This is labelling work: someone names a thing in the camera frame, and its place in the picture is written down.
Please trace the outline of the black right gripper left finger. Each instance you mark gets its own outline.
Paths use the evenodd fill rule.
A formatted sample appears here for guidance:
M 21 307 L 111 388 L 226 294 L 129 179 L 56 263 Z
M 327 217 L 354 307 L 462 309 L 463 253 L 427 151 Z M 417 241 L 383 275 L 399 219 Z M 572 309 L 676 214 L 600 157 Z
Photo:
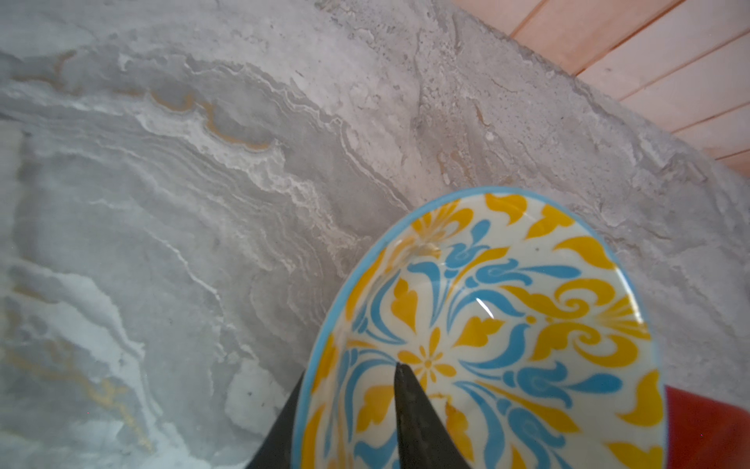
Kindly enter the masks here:
M 245 466 L 246 469 L 291 468 L 294 419 L 304 377 L 304 374 L 300 376 L 263 444 Z

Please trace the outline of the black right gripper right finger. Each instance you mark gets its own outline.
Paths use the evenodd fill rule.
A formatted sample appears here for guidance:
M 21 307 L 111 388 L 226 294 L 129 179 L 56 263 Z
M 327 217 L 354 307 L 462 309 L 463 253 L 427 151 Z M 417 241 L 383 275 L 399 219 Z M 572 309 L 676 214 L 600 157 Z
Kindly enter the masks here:
M 404 469 L 469 469 L 412 368 L 397 363 L 394 375 L 398 459 Z

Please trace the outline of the yellow blue patterned bowl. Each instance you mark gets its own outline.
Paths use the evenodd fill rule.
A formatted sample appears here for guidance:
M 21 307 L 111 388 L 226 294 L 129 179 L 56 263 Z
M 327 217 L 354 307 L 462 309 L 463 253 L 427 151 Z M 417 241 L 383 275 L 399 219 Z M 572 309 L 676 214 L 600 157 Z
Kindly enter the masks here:
M 292 466 L 399 467 L 398 365 L 474 468 L 666 465 L 641 301 L 604 240 L 536 193 L 445 195 L 363 256 L 312 348 Z

